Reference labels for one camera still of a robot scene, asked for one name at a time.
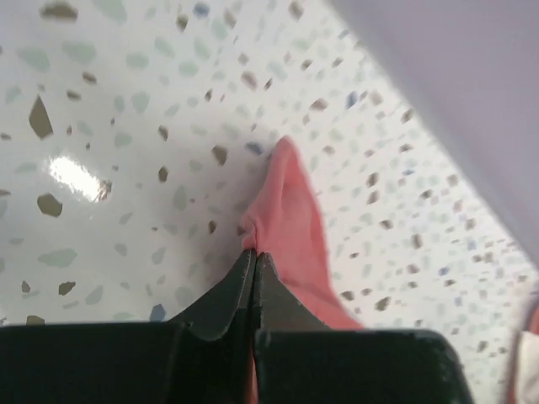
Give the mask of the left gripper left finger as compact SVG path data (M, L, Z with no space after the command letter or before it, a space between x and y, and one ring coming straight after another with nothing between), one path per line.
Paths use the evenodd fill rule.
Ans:
M241 252L220 282L168 322L184 326L204 341L222 338L234 317L250 307L256 259L254 250Z

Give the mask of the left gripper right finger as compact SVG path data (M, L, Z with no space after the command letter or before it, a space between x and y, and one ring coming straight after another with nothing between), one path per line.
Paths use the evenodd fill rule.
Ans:
M273 258L257 257L253 283L253 330L260 332L328 332L280 281Z

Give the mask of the pink polo shirt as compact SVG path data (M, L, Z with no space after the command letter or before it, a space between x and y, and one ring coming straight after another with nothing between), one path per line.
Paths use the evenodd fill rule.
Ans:
M329 331L362 329L343 308L329 281L323 221L300 153L281 138L261 190L241 219L243 249L274 260L280 281Z

